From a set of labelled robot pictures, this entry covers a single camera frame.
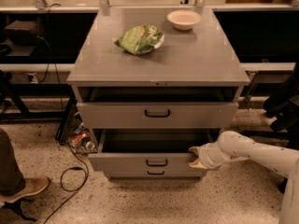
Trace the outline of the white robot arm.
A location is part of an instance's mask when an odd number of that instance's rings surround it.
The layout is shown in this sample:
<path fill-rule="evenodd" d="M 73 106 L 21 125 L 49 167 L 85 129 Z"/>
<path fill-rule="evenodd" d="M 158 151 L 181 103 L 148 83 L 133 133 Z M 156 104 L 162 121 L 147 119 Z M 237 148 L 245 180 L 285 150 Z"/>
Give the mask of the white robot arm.
<path fill-rule="evenodd" d="M 250 159 L 288 179 L 278 224 L 299 222 L 299 151 L 270 146 L 233 131 L 220 134 L 218 140 L 200 147 L 190 147 L 196 155 L 192 168 L 213 169 L 226 162 Z"/>

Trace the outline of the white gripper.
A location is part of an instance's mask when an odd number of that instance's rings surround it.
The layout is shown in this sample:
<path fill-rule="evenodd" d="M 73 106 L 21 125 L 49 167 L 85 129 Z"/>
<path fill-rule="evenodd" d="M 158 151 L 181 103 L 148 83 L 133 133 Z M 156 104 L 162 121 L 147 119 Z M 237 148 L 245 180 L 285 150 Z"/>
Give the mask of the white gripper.
<path fill-rule="evenodd" d="M 231 159 L 230 155 L 221 150 L 217 142 L 207 143 L 200 147 L 190 147 L 188 151 L 198 156 L 198 160 L 189 163 L 192 168 L 214 169 Z"/>

